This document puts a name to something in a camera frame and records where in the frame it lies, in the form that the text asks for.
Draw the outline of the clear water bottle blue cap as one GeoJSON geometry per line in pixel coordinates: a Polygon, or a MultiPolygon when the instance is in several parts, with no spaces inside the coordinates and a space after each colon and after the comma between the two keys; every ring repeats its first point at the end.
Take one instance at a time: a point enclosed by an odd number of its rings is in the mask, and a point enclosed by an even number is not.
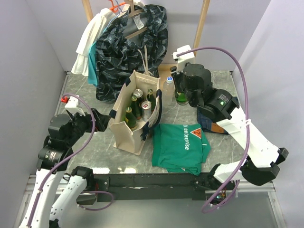
{"type": "Polygon", "coordinates": [[[169,76],[164,82],[162,88],[162,102],[164,106],[169,106],[172,103],[174,89],[175,86],[174,86],[173,77],[169,76]]]}

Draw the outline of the beige canvas tote bag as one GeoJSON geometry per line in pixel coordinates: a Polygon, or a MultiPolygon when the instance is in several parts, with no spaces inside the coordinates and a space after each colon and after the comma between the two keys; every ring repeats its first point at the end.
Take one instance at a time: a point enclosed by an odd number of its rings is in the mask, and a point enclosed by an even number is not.
{"type": "Polygon", "coordinates": [[[147,47],[144,52],[139,51],[142,57],[144,72],[133,73],[126,79],[118,98],[110,111],[109,128],[114,134],[114,147],[136,155],[139,155],[144,146],[149,133],[160,123],[162,116],[162,91],[160,89],[160,79],[152,76],[148,69],[147,47]],[[126,120],[126,114],[131,111],[131,98],[133,92],[139,89],[143,92],[143,99],[146,100],[148,90],[153,90],[156,99],[155,109],[149,117],[136,119],[132,117],[126,120]]]}

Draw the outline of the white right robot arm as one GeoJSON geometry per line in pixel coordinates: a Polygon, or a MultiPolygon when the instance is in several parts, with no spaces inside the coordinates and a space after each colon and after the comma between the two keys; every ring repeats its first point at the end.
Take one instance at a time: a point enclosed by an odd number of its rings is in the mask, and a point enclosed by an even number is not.
{"type": "Polygon", "coordinates": [[[209,186],[219,189],[228,179],[247,180],[257,186],[274,180],[288,150],[273,145],[251,123],[235,96],[214,88],[211,72],[203,65],[186,63],[182,70],[173,66],[170,71],[175,88],[186,95],[189,105],[222,127],[246,151],[243,161],[214,166],[209,186]]]}

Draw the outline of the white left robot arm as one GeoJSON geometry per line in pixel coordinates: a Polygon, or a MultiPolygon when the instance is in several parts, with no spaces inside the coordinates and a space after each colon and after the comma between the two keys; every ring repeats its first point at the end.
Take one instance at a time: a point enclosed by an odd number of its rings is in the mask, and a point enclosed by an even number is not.
{"type": "Polygon", "coordinates": [[[77,166],[60,196],[55,197],[68,163],[75,155],[74,144],[84,133],[105,131],[109,120],[109,115],[94,108],[89,113],[67,112],[51,119],[48,136],[38,153],[35,185],[21,228],[60,228],[64,213],[76,203],[81,193],[97,193],[93,170],[77,166]]]}

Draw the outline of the silver beverage can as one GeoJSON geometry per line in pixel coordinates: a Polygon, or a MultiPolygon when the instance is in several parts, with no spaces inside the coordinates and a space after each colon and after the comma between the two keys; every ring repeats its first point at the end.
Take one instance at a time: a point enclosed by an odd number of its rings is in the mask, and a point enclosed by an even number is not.
{"type": "Polygon", "coordinates": [[[133,96],[136,96],[137,101],[141,104],[144,101],[143,91],[141,89],[135,89],[133,91],[133,96]]]}

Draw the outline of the red white beverage can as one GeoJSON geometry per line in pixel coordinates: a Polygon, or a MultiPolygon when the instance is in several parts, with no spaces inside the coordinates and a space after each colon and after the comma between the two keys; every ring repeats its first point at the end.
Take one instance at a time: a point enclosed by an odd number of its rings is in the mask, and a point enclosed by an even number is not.
{"type": "Polygon", "coordinates": [[[152,115],[152,104],[150,101],[143,101],[141,107],[142,107],[142,119],[143,121],[147,122],[152,115]]]}

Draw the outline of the green glass bottle gold cap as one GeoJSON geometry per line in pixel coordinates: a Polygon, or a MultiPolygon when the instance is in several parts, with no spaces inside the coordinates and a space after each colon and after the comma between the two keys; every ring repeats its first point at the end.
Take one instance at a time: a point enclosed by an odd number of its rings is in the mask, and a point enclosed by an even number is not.
{"type": "Polygon", "coordinates": [[[124,121],[132,131],[137,128],[136,117],[133,115],[132,108],[130,106],[126,107],[126,114],[124,121]]]}

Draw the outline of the wooden clothes rack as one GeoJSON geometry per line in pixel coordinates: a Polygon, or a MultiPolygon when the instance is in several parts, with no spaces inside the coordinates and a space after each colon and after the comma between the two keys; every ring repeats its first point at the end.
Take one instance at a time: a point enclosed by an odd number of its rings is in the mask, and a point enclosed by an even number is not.
{"type": "MultiPolygon", "coordinates": [[[[207,12],[208,12],[208,8],[209,8],[209,3],[210,3],[209,0],[203,1],[200,18],[199,18],[199,22],[198,22],[198,26],[197,26],[197,31],[196,31],[196,35],[195,35],[195,39],[194,39],[194,43],[193,43],[193,48],[198,48],[198,46],[200,44],[201,35],[202,35],[202,31],[203,31],[203,28],[205,25],[207,12]]],[[[85,15],[87,17],[87,21],[90,22],[93,19],[93,12],[92,12],[90,1],[82,0],[82,4],[83,4],[84,10],[85,10],[85,15]]],[[[174,66],[174,64],[160,64],[158,69],[161,72],[169,71],[169,69],[172,66],[174,66]]]]}

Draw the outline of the folded blue jeans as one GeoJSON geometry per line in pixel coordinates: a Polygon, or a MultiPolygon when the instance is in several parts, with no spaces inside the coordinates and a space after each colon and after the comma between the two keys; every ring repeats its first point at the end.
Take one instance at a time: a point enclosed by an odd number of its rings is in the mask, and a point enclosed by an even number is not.
{"type": "Polygon", "coordinates": [[[239,108],[238,98],[231,95],[215,95],[209,99],[198,98],[197,122],[204,132],[229,134],[221,125],[221,121],[230,121],[232,111],[239,108]]]}

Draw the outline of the green printed t-shirt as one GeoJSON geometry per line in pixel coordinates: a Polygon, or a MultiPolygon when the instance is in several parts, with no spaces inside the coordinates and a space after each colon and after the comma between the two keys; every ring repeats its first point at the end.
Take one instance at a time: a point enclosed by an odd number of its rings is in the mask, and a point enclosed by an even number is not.
{"type": "Polygon", "coordinates": [[[161,123],[153,131],[152,166],[198,176],[210,149],[200,124],[161,123]]]}

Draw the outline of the dark patterned hanging shirt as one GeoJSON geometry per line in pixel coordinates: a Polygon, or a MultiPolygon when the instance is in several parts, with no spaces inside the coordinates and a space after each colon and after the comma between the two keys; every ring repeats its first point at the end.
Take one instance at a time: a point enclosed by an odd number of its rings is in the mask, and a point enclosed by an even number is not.
{"type": "Polygon", "coordinates": [[[114,102],[121,88],[133,71],[144,72],[142,57],[147,47],[148,69],[153,77],[158,77],[158,66],[162,63],[168,49],[167,11],[160,5],[148,4],[140,14],[147,31],[126,39],[125,36],[137,31],[129,13],[113,20],[96,41],[95,62],[98,76],[96,98],[99,101],[114,102]]]}

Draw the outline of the wooden clothes hanger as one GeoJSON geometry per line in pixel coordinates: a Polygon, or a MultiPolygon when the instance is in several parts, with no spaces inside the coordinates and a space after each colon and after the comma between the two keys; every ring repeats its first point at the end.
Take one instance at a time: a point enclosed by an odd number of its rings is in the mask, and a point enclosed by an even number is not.
{"type": "Polygon", "coordinates": [[[137,31],[129,34],[128,36],[125,36],[126,39],[131,39],[131,38],[134,38],[138,35],[140,35],[141,33],[147,31],[147,26],[144,25],[144,23],[141,21],[141,18],[140,18],[140,14],[145,12],[143,9],[135,9],[135,6],[134,6],[134,2],[133,0],[125,0],[124,1],[126,4],[129,4],[130,5],[130,10],[131,12],[129,13],[129,18],[132,18],[136,27],[137,27],[137,31]]]}

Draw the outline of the white hanging garment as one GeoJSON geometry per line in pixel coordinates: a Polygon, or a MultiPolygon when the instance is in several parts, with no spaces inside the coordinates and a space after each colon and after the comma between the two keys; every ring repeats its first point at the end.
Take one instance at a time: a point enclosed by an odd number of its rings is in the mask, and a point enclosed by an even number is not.
{"type": "Polygon", "coordinates": [[[114,17],[115,14],[111,10],[104,8],[88,23],[76,49],[77,58],[71,70],[72,74],[88,76],[88,56],[90,48],[114,17]]]}

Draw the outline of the orange clothes hanger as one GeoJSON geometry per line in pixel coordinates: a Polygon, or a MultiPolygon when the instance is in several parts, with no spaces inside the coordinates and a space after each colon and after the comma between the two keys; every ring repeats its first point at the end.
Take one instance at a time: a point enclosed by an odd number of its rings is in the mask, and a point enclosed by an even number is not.
{"type": "Polygon", "coordinates": [[[109,0],[109,1],[110,1],[111,5],[112,5],[109,8],[109,10],[112,11],[113,13],[117,13],[119,11],[120,6],[125,5],[125,2],[114,4],[113,0],[109,0]]]}

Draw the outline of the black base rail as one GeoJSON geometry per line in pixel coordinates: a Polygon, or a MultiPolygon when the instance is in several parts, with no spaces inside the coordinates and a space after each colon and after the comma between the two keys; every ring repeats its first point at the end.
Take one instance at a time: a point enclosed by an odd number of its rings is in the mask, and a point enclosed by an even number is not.
{"type": "Polygon", "coordinates": [[[98,190],[114,195],[115,200],[205,200],[221,183],[203,172],[153,174],[95,174],[98,190]]]}

